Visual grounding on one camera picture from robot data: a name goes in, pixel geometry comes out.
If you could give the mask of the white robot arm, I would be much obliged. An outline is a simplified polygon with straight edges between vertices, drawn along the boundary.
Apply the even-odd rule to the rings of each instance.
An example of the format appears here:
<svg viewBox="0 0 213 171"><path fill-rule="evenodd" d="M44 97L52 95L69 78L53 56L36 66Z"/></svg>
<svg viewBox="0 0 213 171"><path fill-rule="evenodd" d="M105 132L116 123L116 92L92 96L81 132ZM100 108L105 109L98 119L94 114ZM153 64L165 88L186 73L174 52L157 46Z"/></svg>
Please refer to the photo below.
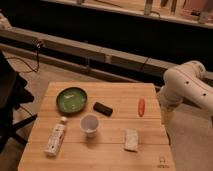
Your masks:
<svg viewBox="0 0 213 171"><path fill-rule="evenodd" d="M213 87L202 81L206 69L199 61L173 66L164 72L164 85L157 93L161 123L167 125L173 110L186 98L213 115Z"/></svg>

